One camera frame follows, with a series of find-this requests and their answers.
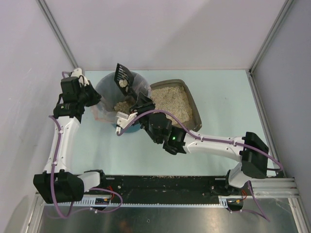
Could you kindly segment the brown litter box tray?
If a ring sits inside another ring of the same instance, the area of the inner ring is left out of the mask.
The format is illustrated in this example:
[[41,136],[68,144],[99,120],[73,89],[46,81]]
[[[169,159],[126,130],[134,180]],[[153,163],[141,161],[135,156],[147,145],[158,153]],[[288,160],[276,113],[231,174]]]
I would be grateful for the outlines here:
[[157,110],[173,114],[187,129],[199,131],[202,121],[192,94],[183,80],[172,79],[151,84],[151,99]]

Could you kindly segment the clear plastic bin liner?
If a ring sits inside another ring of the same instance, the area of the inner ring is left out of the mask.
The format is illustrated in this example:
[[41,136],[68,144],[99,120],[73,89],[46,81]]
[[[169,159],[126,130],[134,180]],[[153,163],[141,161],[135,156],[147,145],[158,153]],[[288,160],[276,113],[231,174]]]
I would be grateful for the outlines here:
[[[142,92],[145,96],[150,97],[152,90],[145,78],[136,72],[134,76],[133,89],[139,94]],[[115,123],[116,114],[115,106],[121,102],[129,102],[134,105],[136,101],[131,96],[124,96],[114,81],[115,73],[111,72],[103,77],[96,85],[95,90],[102,97],[100,102],[92,110],[94,117],[104,123]]]

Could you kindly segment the small pale litter clump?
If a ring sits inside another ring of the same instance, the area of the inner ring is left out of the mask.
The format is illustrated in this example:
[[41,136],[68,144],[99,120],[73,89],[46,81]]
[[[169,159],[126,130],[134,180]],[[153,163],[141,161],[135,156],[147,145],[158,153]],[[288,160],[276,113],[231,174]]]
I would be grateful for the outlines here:
[[126,88],[128,86],[128,81],[126,79],[119,80],[119,86],[121,88]]

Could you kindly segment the black litter scoop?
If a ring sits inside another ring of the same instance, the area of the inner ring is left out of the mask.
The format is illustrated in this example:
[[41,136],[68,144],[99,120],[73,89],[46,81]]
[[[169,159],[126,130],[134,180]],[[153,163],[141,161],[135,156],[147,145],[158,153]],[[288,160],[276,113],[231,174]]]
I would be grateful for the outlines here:
[[[121,88],[119,86],[119,80],[126,79],[128,81],[128,86],[126,88]],[[134,99],[137,98],[137,95],[133,89],[133,83],[134,83],[134,76],[132,75],[131,71],[121,65],[120,63],[117,63],[116,71],[114,75],[114,82],[116,83],[119,90],[122,92],[124,96],[131,96]]]

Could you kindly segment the teal trash bin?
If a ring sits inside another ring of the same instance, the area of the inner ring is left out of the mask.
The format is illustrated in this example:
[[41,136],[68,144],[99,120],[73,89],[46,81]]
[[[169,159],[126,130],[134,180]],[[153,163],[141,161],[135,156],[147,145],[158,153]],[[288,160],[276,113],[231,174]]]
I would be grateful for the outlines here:
[[[118,126],[115,124],[115,123],[112,123],[111,124],[115,129],[118,128]],[[133,124],[132,126],[130,126],[123,134],[125,133],[135,133],[137,131],[139,131],[141,128],[141,125],[138,123],[138,124]]]

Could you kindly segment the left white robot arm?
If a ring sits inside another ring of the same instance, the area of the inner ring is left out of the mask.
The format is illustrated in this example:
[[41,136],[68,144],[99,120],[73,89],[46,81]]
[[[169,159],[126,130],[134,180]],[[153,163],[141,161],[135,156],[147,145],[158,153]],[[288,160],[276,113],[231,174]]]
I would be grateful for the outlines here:
[[85,108],[99,103],[99,95],[82,74],[61,80],[62,93],[50,118],[54,121],[51,152],[41,174],[33,184],[47,204],[80,201],[84,193],[97,187],[104,177],[102,170],[72,174],[71,164],[76,133]]

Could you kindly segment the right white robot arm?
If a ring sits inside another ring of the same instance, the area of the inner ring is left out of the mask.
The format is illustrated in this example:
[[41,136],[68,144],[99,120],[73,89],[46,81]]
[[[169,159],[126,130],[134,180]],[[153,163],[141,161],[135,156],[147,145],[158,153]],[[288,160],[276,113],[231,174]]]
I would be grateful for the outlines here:
[[268,147],[252,132],[243,137],[212,137],[187,129],[170,112],[157,110],[154,102],[143,93],[136,96],[130,108],[136,114],[135,122],[141,125],[156,144],[171,155],[205,152],[237,162],[226,175],[228,186],[241,188],[252,179],[265,179],[268,170]]

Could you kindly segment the cat litter pellets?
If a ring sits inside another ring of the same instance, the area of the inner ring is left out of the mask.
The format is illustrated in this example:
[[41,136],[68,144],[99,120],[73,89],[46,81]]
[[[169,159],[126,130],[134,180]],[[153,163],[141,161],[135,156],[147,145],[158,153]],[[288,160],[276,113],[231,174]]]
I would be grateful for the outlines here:
[[192,119],[192,109],[183,86],[155,89],[152,91],[151,99],[157,110],[170,112],[181,123]]

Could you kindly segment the dumped litter clumps pile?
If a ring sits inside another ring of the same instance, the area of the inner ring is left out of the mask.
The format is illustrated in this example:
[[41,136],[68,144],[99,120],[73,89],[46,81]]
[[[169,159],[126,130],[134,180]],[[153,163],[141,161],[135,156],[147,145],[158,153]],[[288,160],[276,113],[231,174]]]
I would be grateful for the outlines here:
[[130,113],[130,109],[131,107],[134,105],[134,102],[132,101],[124,101],[124,102],[118,102],[115,106],[114,106],[114,111],[115,112],[122,112],[125,114],[129,114]]

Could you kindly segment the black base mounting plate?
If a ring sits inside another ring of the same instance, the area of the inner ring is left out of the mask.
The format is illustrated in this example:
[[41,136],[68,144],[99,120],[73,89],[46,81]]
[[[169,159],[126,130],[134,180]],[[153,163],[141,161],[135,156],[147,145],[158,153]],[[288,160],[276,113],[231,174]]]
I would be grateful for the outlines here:
[[241,199],[247,184],[233,187],[225,176],[107,175],[90,192],[114,191],[113,204],[123,206],[200,206],[219,204],[220,197]]

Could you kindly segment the aluminium frame rail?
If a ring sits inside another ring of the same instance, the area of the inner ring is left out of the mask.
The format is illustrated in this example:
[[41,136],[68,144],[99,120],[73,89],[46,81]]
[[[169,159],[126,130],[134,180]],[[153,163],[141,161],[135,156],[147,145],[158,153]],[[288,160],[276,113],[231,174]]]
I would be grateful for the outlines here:
[[299,191],[294,178],[267,178],[251,181],[253,193],[259,198],[297,198]]

